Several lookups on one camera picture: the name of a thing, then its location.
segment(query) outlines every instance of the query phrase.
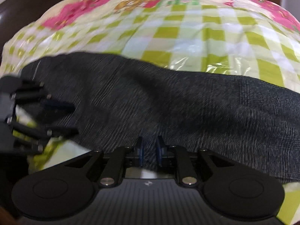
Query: green checkered print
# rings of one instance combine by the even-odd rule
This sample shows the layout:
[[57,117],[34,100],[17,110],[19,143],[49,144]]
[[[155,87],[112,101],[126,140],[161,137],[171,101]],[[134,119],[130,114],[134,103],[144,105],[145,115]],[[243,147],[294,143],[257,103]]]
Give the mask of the green checkered print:
[[300,92],[299,41],[296,32],[246,9],[158,4],[59,31],[33,23],[5,45],[1,73],[46,55],[88,51],[172,70],[245,75]]

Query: silver bolt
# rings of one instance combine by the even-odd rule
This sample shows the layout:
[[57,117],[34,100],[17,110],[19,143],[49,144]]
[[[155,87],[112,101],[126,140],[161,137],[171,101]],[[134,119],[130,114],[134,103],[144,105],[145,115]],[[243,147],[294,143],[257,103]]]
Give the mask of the silver bolt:
[[197,179],[194,177],[185,177],[182,179],[182,182],[186,185],[194,185],[197,183]]
[[100,180],[100,184],[105,185],[105,186],[109,186],[109,185],[113,185],[115,183],[113,178],[102,178]]
[[52,130],[51,130],[51,129],[48,129],[48,130],[47,130],[47,135],[48,135],[48,136],[51,136],[51,135],[52,135]]
[[42,153],[43,152],[43,146],[42,145],[38,145],[37,146],[37,151]]
[[12,120],[13,120],[13,117],[8,118],[7,121],[6,121],[7,124],[10,125]]

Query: ribbed gray panel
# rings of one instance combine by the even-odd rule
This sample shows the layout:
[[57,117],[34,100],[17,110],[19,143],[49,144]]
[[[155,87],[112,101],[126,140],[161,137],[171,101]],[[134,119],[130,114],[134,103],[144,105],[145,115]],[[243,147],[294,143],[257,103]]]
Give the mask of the ribbed gray panel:
[[124,179],[113,189],[102,189],[85,210],[59,221],[28,218],[22,225],[282,225],[276,219],[242,222],[210,209],[194,189],[173,179]]

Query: checkered tablecloth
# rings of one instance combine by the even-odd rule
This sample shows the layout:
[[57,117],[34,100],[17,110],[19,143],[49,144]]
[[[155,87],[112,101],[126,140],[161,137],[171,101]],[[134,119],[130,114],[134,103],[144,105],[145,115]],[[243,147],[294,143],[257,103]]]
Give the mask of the checkered tablecloth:
[[[151,7],[111,0],[59,30],[34,22],[4,46],[0,75],[43,56],[78,51],[115,53],[172,70],[244,75],[300,92],[299,33],[250,0],[153,0]],[[70,141],[51,142],[31,165],[40,170],[79,154]],[[285,189],[278,217],[290,225],[300,220],[300,186]]]

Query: dark brown headboard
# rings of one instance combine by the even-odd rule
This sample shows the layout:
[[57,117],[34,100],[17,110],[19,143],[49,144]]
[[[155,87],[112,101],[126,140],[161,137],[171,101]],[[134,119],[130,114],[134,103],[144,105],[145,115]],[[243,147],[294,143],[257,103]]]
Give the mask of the dark brown headboard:
[[0,4],[0,55],[4,44],[16,32],[38,20],[50,7],[60,1],[62,0],[6,0]]

